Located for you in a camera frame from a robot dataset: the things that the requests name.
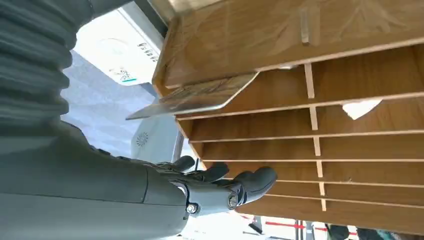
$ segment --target wooden shelf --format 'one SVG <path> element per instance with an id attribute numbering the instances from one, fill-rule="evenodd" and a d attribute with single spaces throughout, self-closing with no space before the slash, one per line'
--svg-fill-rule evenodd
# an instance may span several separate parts
<path id="1" fill-rule="evenodd" d="M 419 0 L 377 0 L 380 11 L 359 4 L 232 0 L 184 14 L 175 18 L 172 37 L 162 50 L 163 83 L 172 88 L 424 42 Z M 308 45 L 302 43 L 300 24 L 306 6 Z M 358 13 L 374 24 L 357 20 Z"/>
<path id="2" fill-rule="evenodd" d="M 369 98 L 424 96 L 423 48 L 404 47 L 314 63 L 312 99 L 308 98 L 303 66 L 261 72 L 224 108 L 179 115 L 177 119 L 330 106 Z"/>
<path id="3" fill-rule="evenodd" d="M 424 162 L 424 134 L 206 142 L 204 162 Z"/>
<path id="4" fill-rule="evenodd" d="M 240 206 L 237 211 L 259 216 L 424 234 L 421 221 L 424 209 L 419 208 L 328 201 L 327 210 L 322 211 L 319 200 L 264 196 L 257 201 Z"/>
<path id="5" fill-rule="evenodd" d="M 212 162 L 204 164 L 210 167 Z M 424 188 L 424 162 L 324 162 L 322 178 L 317 175 L 315 162 L 232 161 L 227 164 L 230 169 L 228 178 L 268 166 L 275 169 L 280 182 Z"/>
<path id="6" fill-rule="evenodd" d="M 165 96 L 260 72 L 222 109 L 176 116 L 206 167 L 277 172 L 238 211 L 424 234 L 421 5 L 218 2 L 174 18 L 152 83 Z M 383 101 L 356 120 L 342 108 L 370 99 Z"/>
<path id="7" fill-rule="evenodd" d="M 356 120 L 340 105 L 318 107 L 317 121 L 318 130 L 312 130 L 308 109 L 196 119 L 189 138 L 228 142 L 424 133 L 424 97 L 382 101 Z"/>
<path id="8" fill-rule="evenodd" d="M 387 203 L 424 208 L 424 188 L 418 187 L 325 184 L 325 196 L 321 196 L 316 183 L 277 182 L 268 194 L 294 198 L 326 198 L 336 201 Z"/>

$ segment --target red line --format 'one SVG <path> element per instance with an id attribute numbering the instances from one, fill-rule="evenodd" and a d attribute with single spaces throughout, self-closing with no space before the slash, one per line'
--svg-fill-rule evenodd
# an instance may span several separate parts
<path id="1" fill-rule="evenodd" d="M 292 227 L 292 228 L 297 228 L 297 229 L 304 229 L 305 228 L 305 226 L 303 226 L 303 225 L 279 223 L 279 222 L 273 222 L 273 221 L 266 221 L 265 224 L 266 225 L 274 225 L 274 226 Z"/>
<path id="2" fill-rule="evenodd" d="M 274 225 L 274 226 L 284 226 L 284 227 L 292 227 L 296 229 L 304 229 L 305 226 L 303 225 L 297 225 L 297 224 L 288 224 L 288 223 L 279 223 L 279 222 L 273 222 L 273 221 L 266 221 L 266 225 Z M 327 228 L 325 227 L 315 227 L 316 230 L 327 232 Z M 350 235 L 358 235 L 356 232 L 349 232 Z"/>

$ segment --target bolt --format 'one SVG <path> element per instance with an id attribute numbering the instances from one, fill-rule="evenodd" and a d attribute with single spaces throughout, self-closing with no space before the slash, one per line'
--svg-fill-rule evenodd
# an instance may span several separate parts
<path id="1" fill-rule="evenodd" d="M 193 203 L 190 203 L 185 210 L 189 214 L 194 214 L 198 211 L 198 206 Z"/>
<path id="2" fill-rule="evenodd" d="M 237 199 L 236 195 L 230 195 L 228 198 L 228 205 L 230 208 L 235 208 L 237 204 L 239 203 L 239 200 Z"/>

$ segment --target robotic hand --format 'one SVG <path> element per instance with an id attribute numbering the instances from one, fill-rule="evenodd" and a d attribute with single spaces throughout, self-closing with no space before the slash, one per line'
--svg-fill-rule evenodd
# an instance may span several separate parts
<path id="1" fill-rule="evenodd" d="M 276 172 L 270 167 L 261 167 L 255 172 L 244 171 L 233 180 L 222 179 L 229 172 L 223 162 L 215 162 L 205 171 L 181 173 L 194 164 L 192 157 L 183 156 L 174 163 L 159 163 L 156 168 L 185 193 L 186 210 L 194 217 L 233 210 L 255 201 L 277 180 Z"/>
<path id="2" fill-rule="evenodd" d="M 159 239 L 275 182 L 270 168 L 227 180 L 223 163 L 184 174 L 194 162 L 186 156 L 158 165 L 114 157 L 60 120 L 76 32 L 128 2 L 0 1 L 0 239 Z"/>

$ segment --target wooden panel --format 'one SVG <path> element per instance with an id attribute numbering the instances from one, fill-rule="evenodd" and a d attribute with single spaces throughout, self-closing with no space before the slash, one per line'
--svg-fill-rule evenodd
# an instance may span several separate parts
<path id="1" fill-rule="evenodd" d="M 424 134 L 320 138 L 321 156 L 315 156 L 311 138 L 206 142 L 202 160 L 253 162 L 424 162 Z"/>
<path id="2" fill-rule="evenodd" d="M 303 67 L 261 72 L 223 109 L 178 119 L 327 106 L 370 97 L 424 96 L 424 78 L 417 67 L 420 59 L 424 51 L 414 46 L 314 63 L 313 99 L 308 99 Z"/>
<path id="3" fill-rule="evenodd" d="M 311 136 L 309 109 L 196 119 L 192 142 L 241 141 Z"/>
<path id="4" fill-rule="evenodd" d="M 207 161 L 312 161 L 315 160 L 312 138 L 205 142 L 202 160 Z"/>
<path id="5" fill-rule="evenodd" d="M 424 188 L 325 184 L 326 199 L 423 206 Z M 270 195 L 322 198 L 316 183 L 276 182 Z"/>
<path id="6" fill-rule="evenodd" d="M 424 209 L 336 201 L 327 201 L 326 208 L 326 211 L 321 210 L 319 200 L 264 196 L 240 206 L 237 211 L 259 216 L 424 234 L 421 221 Z"/>
<path id="7" fill-rule="evenodd" d="M 420 0 L 218 2 L 182 16 L 165 85 L 180 86 L 424 41 Z M 309 46 L 302 44 L 307 11 Z"/>
<path id="8" fill-rule="evenodd" d="M 303 66 L 298 66 L 291 70 L 260 72 L 256 79 L 223 109 L 178 115 L 177 118 L 184 120 L 269 112 L 307 103 L 305 71 Z"/>
<path id="9" fill-rule="evenodd" d="M 212 162 L 204 162 L 210 167 Z M 424 162 L 323 162 L 318 178 L 315 162 L 227 162 L 228 178 L 243 171 L 268 166 L 284 182 L 327 182 L 336 184 L 381 184 L 419 187 L 424 185 Z"/>
<path id="10" fill-rule="evenodd" d="M 192 142 L 293 139 L 334 136 L 424 133 L 424 98 L 381 102 L 353 120 L 340 105 L 317 108 L 318 130 L 308 109 L 196 119 Z"/>

